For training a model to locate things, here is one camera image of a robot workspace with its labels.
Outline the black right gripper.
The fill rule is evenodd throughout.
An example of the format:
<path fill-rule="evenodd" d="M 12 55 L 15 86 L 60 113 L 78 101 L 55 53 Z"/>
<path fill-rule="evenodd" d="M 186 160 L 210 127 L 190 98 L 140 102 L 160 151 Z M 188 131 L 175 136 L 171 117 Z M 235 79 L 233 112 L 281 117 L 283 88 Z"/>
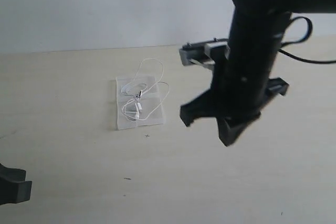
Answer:
<path fill-rule="evenodd" d="M 262 87 L 210 88 L 180 106 L 180 119 L 190 127 L 197 119 L 216 118 L 218 137 L 229 147 L 260 116 L 262 90 Z"/>

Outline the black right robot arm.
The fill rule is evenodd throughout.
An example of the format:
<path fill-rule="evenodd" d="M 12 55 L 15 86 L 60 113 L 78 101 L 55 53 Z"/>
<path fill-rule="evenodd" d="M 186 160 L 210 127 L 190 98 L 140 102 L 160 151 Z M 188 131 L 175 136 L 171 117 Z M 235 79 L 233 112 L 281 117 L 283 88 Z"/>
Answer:
<path fill-rule="evenodd" d="M 335 0 L 232 0 L 235 6 L 228 38 L 186 44 L 182 64 L 199 65 L 212 72 L 210 88 L 180 107 L 180 118 L 190 126 L 201 118 L 215 118 L 225 146 L 259 119 L 262 109 L 288 83 L 270 78 L 283 37 L 295 21 L 293 14 L 334 13 Z"/>

